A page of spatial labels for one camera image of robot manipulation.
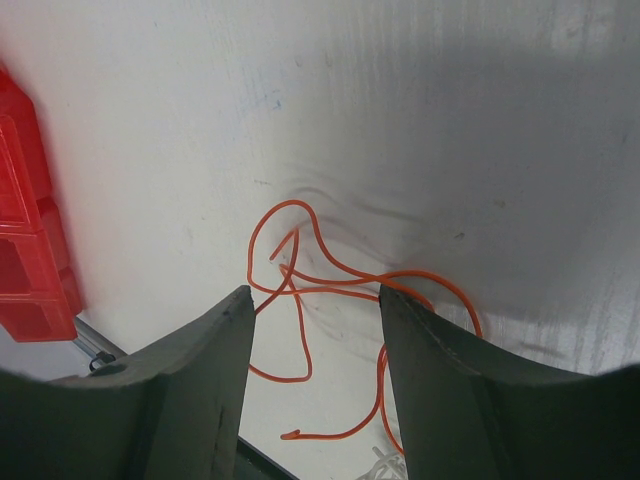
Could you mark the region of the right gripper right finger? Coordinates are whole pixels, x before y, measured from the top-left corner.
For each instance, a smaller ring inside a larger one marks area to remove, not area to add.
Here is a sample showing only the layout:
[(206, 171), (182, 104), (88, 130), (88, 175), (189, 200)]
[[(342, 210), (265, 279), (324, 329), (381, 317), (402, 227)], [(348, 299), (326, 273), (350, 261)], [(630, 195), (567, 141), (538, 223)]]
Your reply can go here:
[(635, 479), (639, 369), (589, 376), (503, 350), (380, 290), (413, 479)]

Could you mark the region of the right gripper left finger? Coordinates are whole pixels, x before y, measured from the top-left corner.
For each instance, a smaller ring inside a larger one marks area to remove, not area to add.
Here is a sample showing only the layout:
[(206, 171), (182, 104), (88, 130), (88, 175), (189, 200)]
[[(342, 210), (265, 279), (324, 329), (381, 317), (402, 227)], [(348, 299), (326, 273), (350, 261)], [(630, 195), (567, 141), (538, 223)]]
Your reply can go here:
[(1, 376), (5, 479), (229, 479), (255, 327), (248, 287), (85, 377)]

